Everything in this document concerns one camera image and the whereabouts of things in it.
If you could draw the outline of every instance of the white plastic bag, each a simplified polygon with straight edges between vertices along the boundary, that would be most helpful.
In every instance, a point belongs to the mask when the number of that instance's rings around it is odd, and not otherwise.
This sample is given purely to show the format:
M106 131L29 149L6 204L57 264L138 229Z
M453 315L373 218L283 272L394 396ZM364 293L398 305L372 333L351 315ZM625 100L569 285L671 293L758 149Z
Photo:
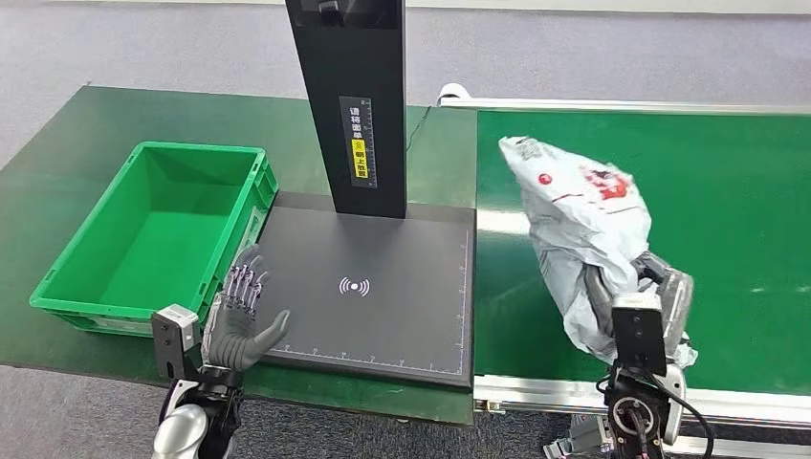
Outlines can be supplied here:
M540 271L566 334L582 351L613 362L614 340L598 327L582 273L583 264L601 267L612 295L639 291L630 262L647 250L650 215L633 177L528 137L501 139L499 147L521 186ZM682 367L696 357L685 347L674 356Z

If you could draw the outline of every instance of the black scanning platform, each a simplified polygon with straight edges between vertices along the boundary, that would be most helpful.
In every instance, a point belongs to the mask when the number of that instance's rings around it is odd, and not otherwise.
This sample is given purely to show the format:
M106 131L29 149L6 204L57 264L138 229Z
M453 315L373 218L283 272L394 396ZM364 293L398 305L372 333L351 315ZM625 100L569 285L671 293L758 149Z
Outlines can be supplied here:
M471 208L370 217L279 193L259 241L256 328L291 315L264 360L470 388L474 236Z

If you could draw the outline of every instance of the cable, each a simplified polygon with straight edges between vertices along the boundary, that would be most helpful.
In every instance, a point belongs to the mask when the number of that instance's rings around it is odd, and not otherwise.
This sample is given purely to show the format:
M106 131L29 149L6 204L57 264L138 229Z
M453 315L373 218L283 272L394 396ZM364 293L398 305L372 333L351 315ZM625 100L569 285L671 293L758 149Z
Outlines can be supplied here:
M611 375L605 375L602 378L598 379L597 383L594 384L594 386L597 387L597 391L600 392L601 394L605 395L605 389L600 387L600 384L606 383L610 379L611 379Z
M647 459L647 435L645 434L645 425L642 423L642 415L635 409L629 411L631 421L636 429L636 435L639 437L639 450L642 452L642 459Z
M411 148L411 141L414 140L414 135L416 135L417 131L419 131L420 128L423 127L423 123L426 121L426 118L428 118L428 114L430 113L431 108L433 107L429 105L428 108L426 109L426 112L423 114L423 117L420 118L420 120L417 122L417 127L415 127L414 130L411 131L411 135L408 136L408 144L405 146L406 153L408 152L408 149Z
M667 395L668 397L672 398L675 402L683 406L687 411L692 413L695 416L695 419L701 423L701 426L704 428L704 433L707 434L707 446L704 448L704 455L701 456L703 459L711 459L712 458L712 449L715 446L715 435L712 433L712 428L710 424L704 419L701 413L698 412L697 409L693 408L691 404L688 404L683 399L679 398L676 394L672 393L669 389L664 387L662 383L653 376L652 373L645 370L645 377L648 379L650 383L656 386L662 393Z

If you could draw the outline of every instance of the green bin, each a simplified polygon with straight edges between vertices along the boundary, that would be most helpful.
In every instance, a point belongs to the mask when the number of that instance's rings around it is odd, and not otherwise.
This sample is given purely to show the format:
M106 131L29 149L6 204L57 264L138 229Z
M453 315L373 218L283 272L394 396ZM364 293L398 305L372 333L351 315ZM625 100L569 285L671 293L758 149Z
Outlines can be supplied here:
M261 148L140 143L31 304L102 333L149 337L149 317L173 303L203 323L277 191Z

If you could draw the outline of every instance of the floor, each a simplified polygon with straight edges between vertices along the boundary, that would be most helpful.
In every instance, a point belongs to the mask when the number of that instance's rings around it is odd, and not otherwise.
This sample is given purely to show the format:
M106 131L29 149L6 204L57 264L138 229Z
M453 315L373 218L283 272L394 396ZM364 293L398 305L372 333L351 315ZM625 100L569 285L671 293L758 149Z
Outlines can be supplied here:
M811 18L409 10L407 98L811 104ZM272 6L0 0L0 167L83 84L304 98ZM148 457L162 389L0 366L0 457ZM248 402L239 457L539 457L564 416L476 416L472 428ZM797 432L727 438L809 443Z

